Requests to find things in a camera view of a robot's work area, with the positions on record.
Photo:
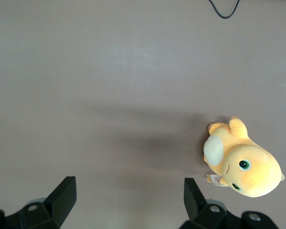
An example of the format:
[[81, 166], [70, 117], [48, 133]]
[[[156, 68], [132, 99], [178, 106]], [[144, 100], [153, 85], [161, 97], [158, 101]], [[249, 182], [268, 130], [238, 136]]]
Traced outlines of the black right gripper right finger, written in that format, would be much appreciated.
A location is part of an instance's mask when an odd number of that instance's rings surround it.
[[189, 219], [181, 229], [242, 229], [242, 220], [221, 205], [208, 203], [193, 178], [184, 179], [184, 206]]

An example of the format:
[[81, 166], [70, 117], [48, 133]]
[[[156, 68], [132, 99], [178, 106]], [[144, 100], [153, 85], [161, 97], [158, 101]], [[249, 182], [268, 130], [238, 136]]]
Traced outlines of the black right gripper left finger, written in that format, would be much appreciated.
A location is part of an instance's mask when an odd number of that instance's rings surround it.
[[59, 229], [76, 203], [76, 178], [66, 177], [43, 201], [4, 219], [5, 229]]

